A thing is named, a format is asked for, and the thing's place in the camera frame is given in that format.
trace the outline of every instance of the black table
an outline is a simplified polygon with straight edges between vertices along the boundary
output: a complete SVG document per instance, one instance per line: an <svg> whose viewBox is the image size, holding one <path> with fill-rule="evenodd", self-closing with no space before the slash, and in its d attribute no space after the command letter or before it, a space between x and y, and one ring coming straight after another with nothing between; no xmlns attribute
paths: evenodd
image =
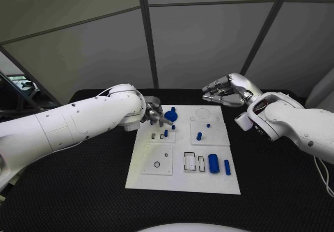
<svg viewBox="0 0 334 232"><path fill-rule="evenodd" d="M71 101L100 92L82 90ZM163 104L211 105L200 90L141 93ZM117 127L29 165L0 207L0 231L130 232L199 222L254 232L333 232L334 199L313 157L288 138L271 142L244 132L234 118L245 110L222 107L242 195L126 189L137 131Z"/></svg>

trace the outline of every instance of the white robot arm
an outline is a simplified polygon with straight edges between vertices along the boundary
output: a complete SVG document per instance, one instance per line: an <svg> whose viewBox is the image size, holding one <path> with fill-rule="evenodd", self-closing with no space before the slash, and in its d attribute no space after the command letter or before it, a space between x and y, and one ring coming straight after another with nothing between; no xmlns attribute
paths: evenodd
<svg viewBox="0 0 334 232"><path fill-rule="evenodd" d="M0 123L0 190L21 169L48 154L107 132L126 131L140 121L173 124L163 117L160 100L146 97L130 84L111 88L108 97L97 96L54 110Z"/></svg>
<svg viewBox="0 0 334 232"><path fill-rule="evenodd" d="M231 107L248 105L248 111L235 119L248 131L258 132L275 141L287 136L298 148L334 164L334 114L321 109L306 109L284 93L262 93L241 74L232 73L205 88L203 99ZM236 94L238 101L228 95Z"/></svg>

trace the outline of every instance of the rectangular slot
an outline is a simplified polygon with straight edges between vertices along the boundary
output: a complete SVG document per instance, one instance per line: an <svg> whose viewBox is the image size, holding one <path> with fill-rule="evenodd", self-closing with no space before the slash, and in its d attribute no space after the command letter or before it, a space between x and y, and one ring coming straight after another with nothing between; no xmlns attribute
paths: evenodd
<svg viewBox="0 0 334 232"><path fill-rule="evenodd" d="M206 172L205 157L203 156L199 156L199 171L200 171L200 173Z"/></svg>
<svg viewBox="0 0 334 232"><path fill-rule="evenodd" d="M195 152L185 152L185 171L196 171Z"/></svg>

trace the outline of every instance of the textured black surface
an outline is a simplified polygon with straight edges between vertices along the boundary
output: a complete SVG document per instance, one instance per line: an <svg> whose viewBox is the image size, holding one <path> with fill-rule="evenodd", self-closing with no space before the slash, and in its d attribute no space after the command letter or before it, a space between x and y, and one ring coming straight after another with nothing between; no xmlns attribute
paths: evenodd
<svg viewBox="0 0 334 232"><path fill-rule="evenodd" d="M209 104L199 90L141 91L163 104ZM72 101L100 90L80 91ZM36 161L0 207L0 231L133 232L175 222L205 222L254 232L333 232L334 200L313 157L287 138L244 132L222 107L242 195L126 189L137 132L117 127Z"/></svg>

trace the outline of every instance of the white cable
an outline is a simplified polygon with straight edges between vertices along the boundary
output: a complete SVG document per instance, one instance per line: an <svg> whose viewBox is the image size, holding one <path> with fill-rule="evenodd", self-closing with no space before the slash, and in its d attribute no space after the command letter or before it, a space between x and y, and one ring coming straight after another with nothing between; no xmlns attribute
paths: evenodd
<svg viewBox="0 0 334 232"><path fill-rule="evenodd" d="M69 146L69 147L67 147L67 148L64 148L64 149L61 149L61 150L54 151L52 153L57 153L57 152L64 151L64 150L67 150L67 149L69 149L69 148L74 148L74 147L78 146L81 143L82 143L82 141L81 141L80 143L77 143L75 145L72 145L72 146Z"/></svg>
<svg viewBox="0 0 334 232"><path fill-rule="evenodd" d="M320 167L319 167L319 163L317 163L317 158L316 158L316 156L314 156L313 158L314 158L314 163L316 163L316 166L317 166L317 169L319 169L320 177L321 177L323 182L324 182L324 184L326 184L326 190L327 190L327 192L329 192L329 195L330 195L331 197L334 197L334 192L333 192L333 189L330 188L330 185L329 185L329 184L330 184L330 173L329 173L327 166L326 166L326 164L324 164L324 161L319 158L319 160L320 160L320 162L321 162L321 164L323 164L323 166L324 166L324 169L326 169L327 179L324 179L324 176L323 176L323 173L321 173L321 170L320 170Z"/></svg>
<svg viewBox="0 0 334 232"><path fill-rule="evenodd" d="M97 95L97 97L105 92L105 91L108 91L110 89L113 89L116 86L113 86L111 88L108 88L107 90L104 90L98 95Z"/></svg>

